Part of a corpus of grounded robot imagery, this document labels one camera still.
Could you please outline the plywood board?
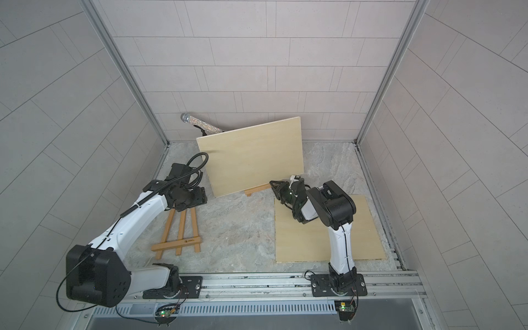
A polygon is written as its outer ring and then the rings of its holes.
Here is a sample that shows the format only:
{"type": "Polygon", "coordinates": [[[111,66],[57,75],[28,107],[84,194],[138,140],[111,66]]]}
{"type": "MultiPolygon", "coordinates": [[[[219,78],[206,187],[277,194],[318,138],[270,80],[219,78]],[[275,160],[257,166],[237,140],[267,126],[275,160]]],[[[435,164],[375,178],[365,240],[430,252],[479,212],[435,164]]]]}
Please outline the plywood board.
{"type": "Polygon", "coordinates": [[[213,195],[222,197],[304,173],[299,117],[198,137],[213,195]]]}
{"type": "MultiPolygon", "coordinates": [[[[352,195],[357,213],[351,229],[351,251],[354,261],[381,261],[386,259],[385,249],[375,227],[364,195],[352,195]]],[[[301,224],[292,212],[278,200],[274,202],[276,228],[276,262],[330,261],[329,229],[315,219],[301,224]]]]}

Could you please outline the glitter microphone on stand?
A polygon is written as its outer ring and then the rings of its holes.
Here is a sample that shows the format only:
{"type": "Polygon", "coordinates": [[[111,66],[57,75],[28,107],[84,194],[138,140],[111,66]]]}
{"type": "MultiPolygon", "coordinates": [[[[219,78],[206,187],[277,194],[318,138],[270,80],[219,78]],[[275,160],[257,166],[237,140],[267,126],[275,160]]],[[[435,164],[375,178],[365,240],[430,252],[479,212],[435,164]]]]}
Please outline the glitter microphone on stand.
{"type": "Polygon", "coordinates": [[[212,124],[209,124],[199,118],[194,117],[189,113],[181,115],[181,121],[198,128],[202,132],[202,136],[210,136],[217,133],[223,133],[224,131],[212,124]]]}

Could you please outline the right circuit board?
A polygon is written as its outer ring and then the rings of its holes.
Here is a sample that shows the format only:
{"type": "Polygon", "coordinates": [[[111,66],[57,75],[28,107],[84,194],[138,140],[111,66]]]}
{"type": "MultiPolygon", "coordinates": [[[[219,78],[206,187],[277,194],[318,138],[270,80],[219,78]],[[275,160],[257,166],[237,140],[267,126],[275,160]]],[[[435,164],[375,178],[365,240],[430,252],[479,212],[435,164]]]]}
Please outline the right circuit board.
{"type": "Polygon", "coordinates": [[[335,309],[341,322],[352,321],[356,315],[356,301],[334,301],[335,309]]]}

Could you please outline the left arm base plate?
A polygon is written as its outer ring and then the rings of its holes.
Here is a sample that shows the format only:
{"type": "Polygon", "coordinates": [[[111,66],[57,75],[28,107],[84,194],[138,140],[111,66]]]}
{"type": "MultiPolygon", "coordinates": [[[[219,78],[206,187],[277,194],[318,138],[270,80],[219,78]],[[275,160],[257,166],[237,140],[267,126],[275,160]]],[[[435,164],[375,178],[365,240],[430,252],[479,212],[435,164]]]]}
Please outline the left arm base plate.
{"type": "Polygon", "coordinates": [[[203,279],[202,276],[181,276],[178,283],[173,285],[173,283],[169,282],[163,288],[144,291],[142,297],[144,299],[158,300],[199,298],[203,279]]]}

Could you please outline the wooden easel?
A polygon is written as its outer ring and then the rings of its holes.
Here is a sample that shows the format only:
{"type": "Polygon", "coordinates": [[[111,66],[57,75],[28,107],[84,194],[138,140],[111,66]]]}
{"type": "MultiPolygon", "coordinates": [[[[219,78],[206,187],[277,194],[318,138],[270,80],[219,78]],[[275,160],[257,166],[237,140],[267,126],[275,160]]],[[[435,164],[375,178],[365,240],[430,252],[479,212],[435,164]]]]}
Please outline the wooden easel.
{"type": "Polygon", "coordinates": [[[258,187],[247,189],[247,190],[244,191],[244,193],[245,193],[245,195],[247,197],[249,197],[249,196],[253,195],[254,193],[261,192],[261,191],[267,190],[269,188],[271,188],[270,184],[264,184],[264,185],[261,185],[261,186],[258,186],[258,187]]]}
{"type": "Polygon", "coordinates": [[[167,250],[173,250],[176,256],[180,256],[184,247],[192,246],[194,252],[200,253],[202,251],[201,244],[202,237],[199,234],[196,209],[190,208],[180,213],[171,209],[166,219],[161,240],[159,243],[153,245],[151,250],[155,252],[155,260],[159,261],[167,250]],[[192,228],[190,235],[186,235],[185,233],[188,214],[190,215],[192,228]],[[174,231],[173,223],[176,215],[179,215],[180,220],[177,231],[174,231]]]}

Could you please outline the left circuit board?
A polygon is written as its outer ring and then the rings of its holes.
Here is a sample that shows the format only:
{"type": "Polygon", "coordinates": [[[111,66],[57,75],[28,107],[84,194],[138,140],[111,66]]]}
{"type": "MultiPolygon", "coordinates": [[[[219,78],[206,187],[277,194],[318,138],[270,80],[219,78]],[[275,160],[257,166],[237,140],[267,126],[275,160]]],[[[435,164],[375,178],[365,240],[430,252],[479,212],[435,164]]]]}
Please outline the left circuit board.
{"type": "Polygon", "coordinates": [[[158,326],[166,325],[167,327],[177,318],[180,306],[178,304],[162,305],[154,313],[155,321],[158,326]]]}

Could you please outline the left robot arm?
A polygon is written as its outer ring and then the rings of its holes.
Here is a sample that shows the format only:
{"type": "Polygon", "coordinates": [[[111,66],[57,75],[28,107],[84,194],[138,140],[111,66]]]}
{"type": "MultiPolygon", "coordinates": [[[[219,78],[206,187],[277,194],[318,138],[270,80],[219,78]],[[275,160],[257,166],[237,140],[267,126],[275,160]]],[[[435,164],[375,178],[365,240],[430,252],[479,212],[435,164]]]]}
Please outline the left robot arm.
{"type": "Polygon", "coordinates": [[[139,198],[103,234],[86,246],[76,245],[65,258],[62,284],[67,298],[104,307],[115,307],[128,295],[174,298],[182,291],[177,266],[156,263],[129,270],[126,254],[148,225],[166,210],[181,212],[206,204],[202,165],[174,163],[165,180],[152,180],[139,198]]]}

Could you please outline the circuit board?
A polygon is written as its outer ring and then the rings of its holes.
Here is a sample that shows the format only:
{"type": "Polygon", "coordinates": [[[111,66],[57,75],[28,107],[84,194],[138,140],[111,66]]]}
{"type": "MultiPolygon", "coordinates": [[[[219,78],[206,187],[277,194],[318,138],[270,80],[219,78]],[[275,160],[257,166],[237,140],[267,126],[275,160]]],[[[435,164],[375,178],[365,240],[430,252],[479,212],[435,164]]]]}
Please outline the circuit board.
{"type": "Polygon", "coordinates": [[[166,325],[167,327],[177,318],[180,306],[178,304],[162,305],[154,313],[155,321],[158,326],[166,325]]]}
{"type": "Polygon", "coordinates": [[[356,301],[334,301],[335,309],[341,322],[352,321],[356,315],[356,301]]]}

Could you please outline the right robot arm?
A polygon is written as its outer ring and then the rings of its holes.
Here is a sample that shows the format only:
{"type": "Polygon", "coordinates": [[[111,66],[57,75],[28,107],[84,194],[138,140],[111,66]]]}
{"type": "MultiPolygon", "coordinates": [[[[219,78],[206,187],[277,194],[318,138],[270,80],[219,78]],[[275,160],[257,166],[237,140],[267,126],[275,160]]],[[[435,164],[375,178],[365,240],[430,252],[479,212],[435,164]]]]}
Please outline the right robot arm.
{"type": "Polygon", "coordinates": [[[358,273],[351,252],[351,227],[357,212],[353,199],[334,181],[310,187],[299,175],[289,180],[272,180],[270,187],[277,200],[290,209],[301,224],[319,219],[329,230],[331,259],[329,284],[337,294],[352,292],[359,296],[358,273]]]}

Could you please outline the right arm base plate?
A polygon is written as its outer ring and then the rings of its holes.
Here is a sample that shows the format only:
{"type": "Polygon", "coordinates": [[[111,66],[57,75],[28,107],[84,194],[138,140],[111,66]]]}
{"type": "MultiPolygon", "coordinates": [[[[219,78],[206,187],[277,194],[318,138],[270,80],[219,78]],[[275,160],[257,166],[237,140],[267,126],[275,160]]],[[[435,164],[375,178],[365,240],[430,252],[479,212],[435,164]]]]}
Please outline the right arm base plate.
{"type": "Polygon", "coordinates": [[[309,280],[314,297],[363,297],[368,295],[362,274],[356,274],[354,279],[345,279],[344,283],[338,283],[338,280],[332,279],[329,274],[312,274],[309,280]]]}

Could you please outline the aluminium mounting rail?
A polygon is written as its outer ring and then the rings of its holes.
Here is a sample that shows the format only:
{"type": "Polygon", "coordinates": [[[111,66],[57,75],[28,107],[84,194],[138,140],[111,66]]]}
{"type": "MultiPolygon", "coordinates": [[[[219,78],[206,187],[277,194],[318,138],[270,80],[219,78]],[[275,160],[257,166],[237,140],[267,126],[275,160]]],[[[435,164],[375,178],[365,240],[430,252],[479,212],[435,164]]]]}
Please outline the aluminium mounting rail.
{"type": "MultiPolygon", "coordinates": [[[[126,298],[142,298],[144,291],[160,289],[169,282],[176,284],[181,276],[202,276],[200,299],[218,298],[300,298],[312,295],[307,273],[251,274],[179,274],[176,269],[153,268],[123,275],[94,275],[71,280],[67,296],[72,300],[105,307],[114,307],[126,298]]],[[[415,272],[366,272],[363,274],[368,295],[392,296],[424,294],[424,286],[415,272]]]]}

